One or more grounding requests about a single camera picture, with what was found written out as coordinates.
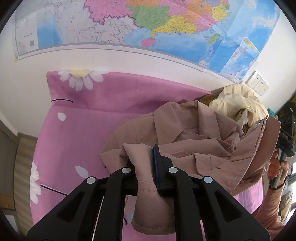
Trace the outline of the person right hand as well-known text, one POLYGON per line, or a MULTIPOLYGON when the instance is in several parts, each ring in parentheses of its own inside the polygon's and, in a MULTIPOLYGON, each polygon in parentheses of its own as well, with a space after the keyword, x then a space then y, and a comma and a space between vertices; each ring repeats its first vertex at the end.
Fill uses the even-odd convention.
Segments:
POLYGON ((280 177, 278 181, 278 186, 280 186, 285 182, 289 167, 290 166, 288 162, 280 162, 278 160, 278 153, 274 152, 272 158, 270 159, 270 165, 267 170, 267 178, 271 180, 272 178, 280 177))

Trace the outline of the pink sleeved right forearm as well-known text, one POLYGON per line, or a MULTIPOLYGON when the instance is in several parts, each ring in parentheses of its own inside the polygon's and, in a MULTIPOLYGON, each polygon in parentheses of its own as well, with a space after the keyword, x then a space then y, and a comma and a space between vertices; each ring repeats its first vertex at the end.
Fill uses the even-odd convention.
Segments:
POLYGON ((268 230, 271 240, 274 240, 285 227, 278 215, 282 191, 283 184, 277 189, 269 189, 257 213, 253 214, 254 218, 268 230))

